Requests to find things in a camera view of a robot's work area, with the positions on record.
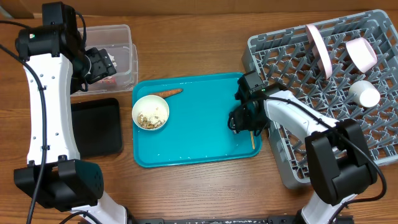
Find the cream bowl with food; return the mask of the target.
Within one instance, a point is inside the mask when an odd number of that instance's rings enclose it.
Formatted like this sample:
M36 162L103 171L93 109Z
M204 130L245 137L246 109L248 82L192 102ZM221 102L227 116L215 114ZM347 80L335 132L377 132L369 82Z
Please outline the cream bowl with food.
M147 95L138 99L131 112L134 124L148 131L162 128L168 121L169 114L169 105L157 95Z

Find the red foil wrapper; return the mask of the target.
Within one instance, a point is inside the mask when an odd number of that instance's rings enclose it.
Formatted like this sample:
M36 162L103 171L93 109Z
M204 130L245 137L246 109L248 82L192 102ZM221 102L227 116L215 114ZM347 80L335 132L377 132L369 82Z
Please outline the red foil wrapper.
M113 77L108 77L107 79L103 80L108 85L115 85L117 84L116 79Z

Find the white napkin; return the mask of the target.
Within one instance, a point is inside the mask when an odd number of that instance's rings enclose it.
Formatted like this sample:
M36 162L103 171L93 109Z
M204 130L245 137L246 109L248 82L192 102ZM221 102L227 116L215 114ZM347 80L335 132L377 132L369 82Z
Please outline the white napkin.
M111 54L108 53L108 57L109 57L109 59L111 60L111 62L112 62L112 64L113 64L113 67L116 69L117 63L116 63L116 61L115 61L114 56L112 56Z

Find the pink shallow bowl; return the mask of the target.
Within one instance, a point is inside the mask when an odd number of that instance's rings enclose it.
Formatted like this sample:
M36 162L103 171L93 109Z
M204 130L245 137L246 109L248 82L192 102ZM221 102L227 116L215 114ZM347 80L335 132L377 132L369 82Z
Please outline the pink shallow bowl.
M362 73L366 73L377 63L375 51L371 44L363 37L348 41L346 49L352 62Z

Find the small white cup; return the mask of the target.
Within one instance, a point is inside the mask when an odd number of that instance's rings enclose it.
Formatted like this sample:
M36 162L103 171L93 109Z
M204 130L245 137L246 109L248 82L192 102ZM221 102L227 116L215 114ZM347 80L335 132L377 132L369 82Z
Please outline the small white cup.
M381 95L374 85L366 80L361 80L353 83L349 88L349 96L353 96L353 101L358 105L366 108L376 106Z

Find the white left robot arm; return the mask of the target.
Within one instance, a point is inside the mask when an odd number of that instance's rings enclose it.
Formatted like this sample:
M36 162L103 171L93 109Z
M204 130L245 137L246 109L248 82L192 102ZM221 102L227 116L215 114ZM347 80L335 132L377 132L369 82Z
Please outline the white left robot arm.
M22 26L11 57L29 83L31 139L14 183L31 205L68 212L91 223L133 223L129 210L104 189L98 164L83 161L73 134L70 96L92 77L115 72L104 50L84 49L75 21Z

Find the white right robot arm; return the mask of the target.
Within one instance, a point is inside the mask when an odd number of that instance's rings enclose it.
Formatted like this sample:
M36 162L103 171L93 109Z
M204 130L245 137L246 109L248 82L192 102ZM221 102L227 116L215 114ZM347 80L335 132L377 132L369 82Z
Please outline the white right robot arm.
M287 223L353 223L340 212L353 203L373 202L387 192L387 181L370 158L360 125L338 121L311 109L284 86L238 81L241 104L229 113L228 128L258 136L271 122L281 124L305 144L313 195Z

